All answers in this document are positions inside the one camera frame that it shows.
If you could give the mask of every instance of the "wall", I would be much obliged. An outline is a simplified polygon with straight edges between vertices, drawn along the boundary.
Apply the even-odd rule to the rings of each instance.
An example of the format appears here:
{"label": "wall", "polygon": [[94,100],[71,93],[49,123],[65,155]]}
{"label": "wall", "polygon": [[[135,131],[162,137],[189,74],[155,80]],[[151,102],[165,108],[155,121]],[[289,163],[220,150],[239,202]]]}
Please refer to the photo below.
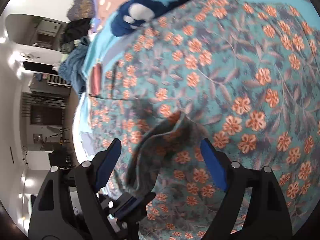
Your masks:
{"label": "wall", "polygon": [[6,18],[6,29],[9,39],[16,43],[24,44],[26,33],[30,33],[30,25],[34,16],[32,15],[14,15],[11,14]]}
{"label": "wall", "polygon": [[[67,11],[73,0],[11,0],[0,16],[0,37],[5,37],[5,19],[9,14],[29,14],[68,22]],[[21,175],[25,168],[22,163],[20,140],[20,97],[22,83],[16,72],[19,62],[8,62],[14,51],[20,47],[11,41],[0,44],[0,199],[6,210],[18,224],[22,216],[20,192]],[[48,63],[59,61],[59,54],[49,57]],[[12,147],[15,163],[10,155]]]}
{"label": "wall", "polygon": [[[38,133],[42,134],[43,140],[45,140],[46,137],[50,137],[54,134],[57,134],[59,132],[52,131],[47,128],[45,125],[37,125],[37,124],[30,124],[30,117],[26,117],[26,129],[27,129],[27,143],[28,144],[33,144],[33,134]],[[54,129],[61,129],[60,126],[50,126]],[[48,138],[48,142],[59,142],[58,136]]]}
{"label": "wall", "polygon": [[14,136],[14,123],[16,122],[19,127],[19,115],[17,119],[14,118],[13,111],[14,99],[16,96],[16,88],[21,91],[19,81],[10,70],[9,73],[2,71],[0,74],[0,199],[3,205],[7,208],[9,206],[10,195],[9,192],[12,188],[12,181],[17,172],[20,171],[19,163],[22,161],[21,148],[16,147]]}
{"label": "wall", "polygon": [[51,152],[29,150],[27,154],[29,169],[36,171],[48,171],[51,167],[48,154]]}
{"label": "wall", "polygon": [[[71,7],[73,0],[10,0],[4,12],[0,16],[0,37],[5,36],[5,19],[10,14],[27,14],[54,19],[61,22],[69,22],[67,11]],[[21,45],[13,42],[10,38],[5,44],[1,44],[1,59],[8,59],[13,52],[23,52],[33,54],[39,59],[31,60],[43,64],[55,64],[61,60],[61,52],[44,48]],[[11,66],[16,72],[19,66]]]}

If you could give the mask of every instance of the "teal fabric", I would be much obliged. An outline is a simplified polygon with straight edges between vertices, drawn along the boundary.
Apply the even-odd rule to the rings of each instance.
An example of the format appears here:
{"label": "teal fabric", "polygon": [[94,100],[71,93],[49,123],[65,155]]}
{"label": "teal fabric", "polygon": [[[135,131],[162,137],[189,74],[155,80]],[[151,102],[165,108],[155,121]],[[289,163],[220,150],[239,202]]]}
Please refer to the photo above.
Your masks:
{"label": "teal fabric", "polygon": [[[200,239],[224,193],[202,138],[244,167],[269,165],[296,232],[319,200],[319,31],[292,6],[192,0],[135,33],[90,98],[96,151],[122,154],[108,186],[157,195],[141,239]],[[234,230],[243,226],[246,192]]]}
{"label": "teal fabric", "polygon": [[320,29],[320,17],[313,7],[312,3],[304,1],[304,0],[240,0],[247,1],[252,3],[284,3],[290,4],[295,7],[302,15],[302,17],[306,20],[306,22],[312,27]]}

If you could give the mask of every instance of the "dark cloth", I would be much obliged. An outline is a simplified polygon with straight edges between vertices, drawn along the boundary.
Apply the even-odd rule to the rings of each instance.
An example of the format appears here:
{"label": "dark cloth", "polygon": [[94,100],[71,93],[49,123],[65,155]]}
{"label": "dark cloth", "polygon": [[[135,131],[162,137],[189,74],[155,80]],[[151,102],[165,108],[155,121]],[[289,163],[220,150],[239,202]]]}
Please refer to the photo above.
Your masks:
{"label": "dark cloth", "polygon": [[81,38],[81,43],[69,55],[66,61],[62,62],[59,68],[59,76],[71,83],[71,86],[80,96],[85,91],[85,78],[81,70],[90,41],[87,37]]}
{"label": "dark cloth", "polygon": [[65,44],[74,40],[79,40],[83,36],[87,36],[90,29],[91,18],[71,21],[64,29],[61,36],[61,44]]}
{"label": "dark cloth", "polygon": [[75,48],[75,44],[73,43],[73,41],[71,41],[71,42],[62,44],[60,47],[60,51],[62,52],[62,54],[70,54],[74,48]]}

